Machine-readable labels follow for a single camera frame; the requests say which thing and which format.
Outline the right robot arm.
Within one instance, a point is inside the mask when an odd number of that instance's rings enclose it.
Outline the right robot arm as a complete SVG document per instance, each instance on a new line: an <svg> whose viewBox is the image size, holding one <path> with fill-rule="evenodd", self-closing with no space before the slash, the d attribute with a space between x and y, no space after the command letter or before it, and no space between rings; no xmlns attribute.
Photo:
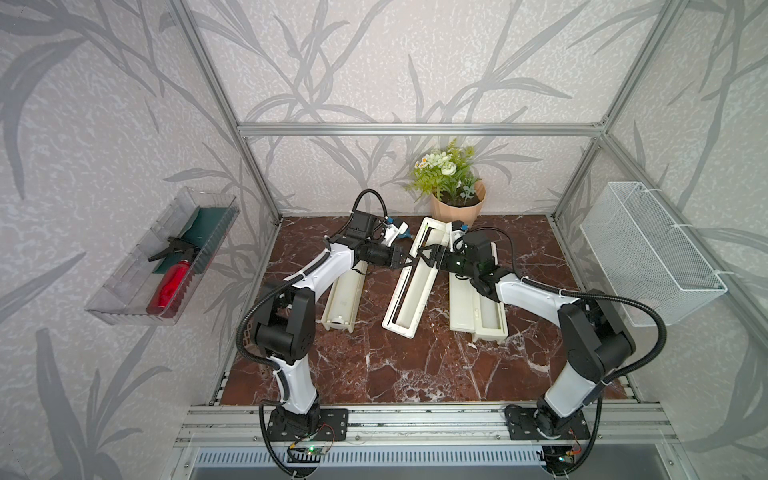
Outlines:
<svg viewBox="0 0 768 480"><path fill-rule="evenodd" d="M458 275L482 297L526 310L559 328L566 364L531 415L539 435L558 438L583 407L602 396L617 377L634 372L657 358L668 333L662 317L648 305L600 290L572 291L520 275L492 253L486 228L461 226L446 246L419 249L430 267ZM646 314L657 339L648 353L625 365L636 343L615 306L623 304Z"/></svg>

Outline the white wrap dispenser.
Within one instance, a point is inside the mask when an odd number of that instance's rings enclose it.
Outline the white wrap dispenser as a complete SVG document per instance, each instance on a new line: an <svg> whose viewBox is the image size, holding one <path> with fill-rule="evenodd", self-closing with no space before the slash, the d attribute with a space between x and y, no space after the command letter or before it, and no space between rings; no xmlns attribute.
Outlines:
<svg viewBox="0 0 768 480"><path fill-rule="evenodd" d="M457 236L451 250L459 246ZM492 251L497 260L496 246ZM466 280L449 273L450 329L471 333L474 342L479 340L503 343L508 336L504 306L481 296Z"/></svg>
<svg viewBox="0 0 768 480"><path fill-rule="evenodd" d="M332 285L321 324L326 330L354 331L368 263L358 262Z"/></svg>

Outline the dispenser detached lid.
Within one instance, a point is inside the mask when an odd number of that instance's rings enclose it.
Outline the dispenser detached lid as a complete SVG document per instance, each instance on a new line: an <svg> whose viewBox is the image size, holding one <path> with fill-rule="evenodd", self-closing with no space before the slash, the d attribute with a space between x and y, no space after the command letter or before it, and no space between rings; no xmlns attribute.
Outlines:
<svg viewBox="0 0 768 480"><path fill-rule="evenodd" d="M424 218L409 251L410 260L402 269L382 326L413 339L422 318L440 263L448 251L452 226Z"/></svg>

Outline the clear plastic wall tray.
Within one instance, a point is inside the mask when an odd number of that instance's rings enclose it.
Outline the clear plastic wall tray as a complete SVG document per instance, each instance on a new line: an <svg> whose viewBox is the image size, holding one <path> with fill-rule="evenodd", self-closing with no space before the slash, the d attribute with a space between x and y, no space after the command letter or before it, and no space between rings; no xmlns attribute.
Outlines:
<svg viewBox="0 0 768 480"><path fill-rule="evenodd" d="M109 325L175 325L239 213L232 194L182 188L85 310Z"/></svg>

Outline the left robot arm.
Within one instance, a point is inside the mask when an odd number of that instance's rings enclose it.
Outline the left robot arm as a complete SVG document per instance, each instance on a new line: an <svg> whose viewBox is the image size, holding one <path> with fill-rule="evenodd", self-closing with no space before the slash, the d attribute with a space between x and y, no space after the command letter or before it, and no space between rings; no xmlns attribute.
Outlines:
<svg viewBox="0 0 768 480"><path fill-rule="evenodd" d="M240 355L272 369L280 399L270 421L282 439L311 436L321 429L321 408L312 382L308 354L316 333L317 299L357 263L391 270L413 258L395 241L408 230L388 214L379 192L358 194L346 222L324 238L321 253L280 282L269 284L237 327Z"/></svg>

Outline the red spray bottle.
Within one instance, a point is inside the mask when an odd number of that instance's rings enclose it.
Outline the red spray bottle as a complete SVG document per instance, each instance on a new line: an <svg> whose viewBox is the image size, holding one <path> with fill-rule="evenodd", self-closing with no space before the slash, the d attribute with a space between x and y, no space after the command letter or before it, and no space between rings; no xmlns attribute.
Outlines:
<svg viewBox="0 0 768 480"><path fill-rule="evenodd" d="M191 262L183 259L166 271L146 308L148 314L172 318L178 313L190 283L190 269Z"/></svg>

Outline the potted green plant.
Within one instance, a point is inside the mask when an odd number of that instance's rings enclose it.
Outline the potted green plant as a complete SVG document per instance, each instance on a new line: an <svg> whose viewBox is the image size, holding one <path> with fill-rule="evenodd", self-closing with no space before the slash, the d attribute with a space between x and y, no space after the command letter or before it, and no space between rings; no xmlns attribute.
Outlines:
<svg viewBox="0 0 768 480"><path fill-rule="evenodd" d="M473 169L474 156L472 146L459 146L456 139L436 147L414 163L406 189L428 199L432 218L472 226L486 195Z"/></svg>

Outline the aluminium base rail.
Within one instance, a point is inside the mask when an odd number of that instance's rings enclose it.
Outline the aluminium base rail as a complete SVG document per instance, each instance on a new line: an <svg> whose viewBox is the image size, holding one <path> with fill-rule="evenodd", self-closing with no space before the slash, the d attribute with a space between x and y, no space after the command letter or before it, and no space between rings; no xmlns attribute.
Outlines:
<svg viewBox="0 0 768 480"><path fill-rule="evenodd" d="M502 403L347 405L344 441L334 445L514 445ZM607 400L597 441L601 444L673 444L679 441L658 403ZM174 446L250 447L263 444L254 406L192 407Z"/></svg>

